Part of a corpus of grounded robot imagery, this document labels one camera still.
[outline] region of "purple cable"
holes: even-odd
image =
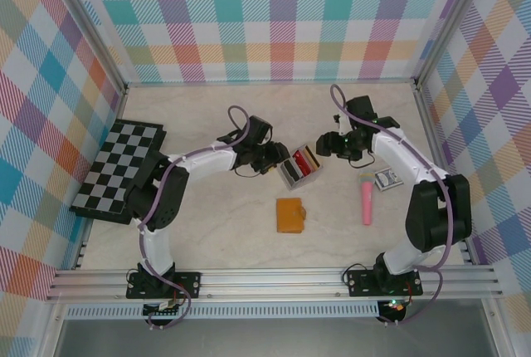
[[[205,147],[205,148],[197,149],[197,150],[195,150],[193,152],[189,152],[188,154],[185,154],[185,155],[180,156],[177,159],[175,159],[166,168],[166,170],[164,171],[163,177],[161,178],[160,184],[158,185],[158,190],[157,190],[157,193],[155,195],[155,199],[153,200],[153,205],[149,209],[149,212],[146,215],[146,217],[144,218],[144,220],[142,220],[142,222],[138,225],[138,229],[140,230],[140,237],[139,237],[140,254],[142,255],[142,259],[144,260],[145,266],[148,268],[148,271],[151,272],[151,275],[153,275],[154,277],[156,277],[160,281],[164,282],[165,284],[170,285],[172,288],[175,288],[178,291],[181,291],[186,296],[186,298],[188,300],[188,303],[187,303],[185,311],[179,317],[171,320],[166,325],[155,325],[155,324],[153,324],[153,322],[151,322],[151,316],[153,315],[153,313],[148,315],[148,323],[150,325],[149,329],[151,329],[151,330],[153,328],[156,329],[156,330],[165,330],[166,328],[171,328],[172,326],[174,326],[174,325],[178,324],[179,322],[181,322],[184,319],[184,317],[186,316],[186,314],[188,314],[188,312],[190,311],[190,308],[192,307],[192,297],[190,296],[190,294],[188,293],[188,291],[186,289],[184,289],[182,286],[180,286],[178,284],[175,284],[175,283],[171,282],[170,280],[167,280],[163,276],[159,275],[155,271],[153,266],[151,266],[151,264],[149,264],[148,258],[146,256],[145,245],[144,245],[144,233],[145,233],[146,225],[149,222],[149,220],[151,219],[151,217],[154,215],[155,210],[157,210],[157,206],[158,206],[158,203],[160,202],[160,196],[161,196],[162,191],[164,189],[164,185],[166,184],[166,180],[168,179],[168,176],[169,176],[170,172],[173,170],[173,168],[175,168],[175,166],[177,166],[177,164],[179,164],[180,162],[183,162],[184,160],[192,157],[195,154],[200,154],[202,152],[208,152],[208,151],[213,151],[213,150],[214,151],[219,151],[219,150],[222,150],[222,149],[230,149],[233,146],[235,146],[236,144],[239,144],[240,142],[242,142],[243,139],[245,137],[247,137],[247,135],[249,134],[249,115],[247,114],[247,112],[243,108],[241,108],[238,105],[229,106],[229,109],[227,111],[228,114],[229,114],[229,119],[231,120],[231,122],[236,127],[237,127],[237,124],[234,121],[234,119],[232,118],[232,113],[231,113],[232,110],[239,110],[246,118],[246,124],[245,124],[244,130],[243,130],[243,134],[241,135],[241,137],[239,137],[238,139],[235,139],[230,144],[223,145],[222,147],[219,147],[219,148]]]
[[[341,95],[341,98],[343,100],[343,104],[341,104],[338,101],[338,99],[335,97],[334,89],[337,89],[339,91],[339,94]],[[388,129],[386,129],[386,128],[382,127],[382,126],[377,125],[376,123],[373,123],[373,122],[370,122],[368,120],[363,120],[361,118],[358,118],[357,116],[355,116],[355,115],[351,114],[350,112],[348,112],[347,109],[345,108],[345,105],[347,103],[347,101],[345,99],[345,94],[343,93],[341,88],[339,88],[338,85],[333,84],[333,85],[330,86],[330,95],[332,96],[332,100],[334,101],[336,106],[344,114],[346,114],[346,116],[348,116],[350,119],[355,120],[355,121],[357,121],[358,123],[360,123],[362,125],[366,125],[366,126],[374,128],[374,129],[377,129],[379,131],[382,131],[383,133],[393,137],[400,144],[402,144],[409,152],[411,152],[412,155],[415,156],[415,158],[417,158],[419,160],[419,162],[421,162],[421,164],[431,173],[431,175],[437,181],[437,183],[439,184],[439,187],[441,187],[442,194],[443,194],[443,196],[445,198],[445,201],[446,201],[446,211],[448,212],[448,234],[446,236],[445,251],[442,254],[442,257],[441,257],[440,261],[435,266],[432,266],[432,267],[415,266],[415,268],[418,269],[419,271],[433,271],[433,272],[436,272],[439,275],[439,286],[437,287],[436,292],[433,294],[433,297],[430,299],[430,301],[427,303],[426,306],[424,306],[424,308],[421,311],[418,311],[415,315],[407,317],[405,320],[402,321],[402,323],[405,324],[405,323],[413,320],[414,318],[417,318],[420,314],[422,314],[424,311],[426,311],[427,307],[429,307],[436,300],[436,298],[439,296],[439,294],[441,293],[443,278],[442,278],[442,274],[439,271],[439,269],[445,264],[446,260],[448,259],[448,256],[450,255],[451,242],[452,242],[452,240],[454,238],[454,216],[453,216],[453,211],[452,211],[451,202],[450,202],[450,195],[448,194],[448,189],[446,188],[446,186],[442,182],[442,178],[439,176],[439,174],[437,174],[437,172],[432,168],[432,166],[408,142],[406,142],[405,140],[401,139],[400,136],[394,134],[392,131],[389,131]]]

